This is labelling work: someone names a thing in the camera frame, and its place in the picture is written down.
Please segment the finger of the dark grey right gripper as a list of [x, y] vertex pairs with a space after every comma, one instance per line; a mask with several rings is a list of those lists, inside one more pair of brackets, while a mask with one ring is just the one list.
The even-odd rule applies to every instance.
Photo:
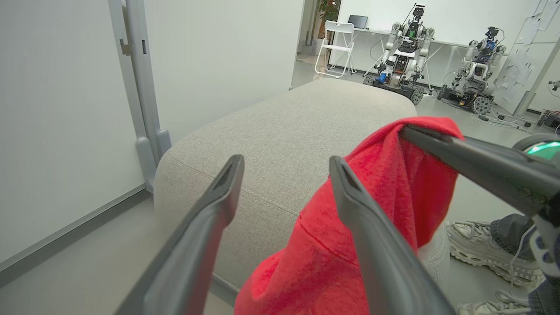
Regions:
[[461, 140], [412, 124], [399, 134], [518, 211], [530, 217], [559, 215], [560, 173], [533, 173], [522, 152], [471, 137]]

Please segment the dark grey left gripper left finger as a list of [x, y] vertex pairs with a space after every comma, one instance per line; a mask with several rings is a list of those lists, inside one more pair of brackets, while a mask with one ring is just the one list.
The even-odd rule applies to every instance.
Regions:
[[232, 222], [245, 161], [224, 164], [120, 307], [118, 315], [201, 315], [224, 229]]

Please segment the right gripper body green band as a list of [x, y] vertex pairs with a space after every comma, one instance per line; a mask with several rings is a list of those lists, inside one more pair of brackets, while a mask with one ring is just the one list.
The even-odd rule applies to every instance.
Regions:
[[533, 173], [558, 174], [560, 171], [558, 135], [532, 134], [517, 141], [512, 149], [522, 152], [526, 167]]

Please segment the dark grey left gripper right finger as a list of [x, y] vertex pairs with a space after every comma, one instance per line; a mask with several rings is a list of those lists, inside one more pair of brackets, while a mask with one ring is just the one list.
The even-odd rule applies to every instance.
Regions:
[[339, 219], [350, 229], [371, 315], [453, 315], [454, 308], [350, 166], [331, 156]]

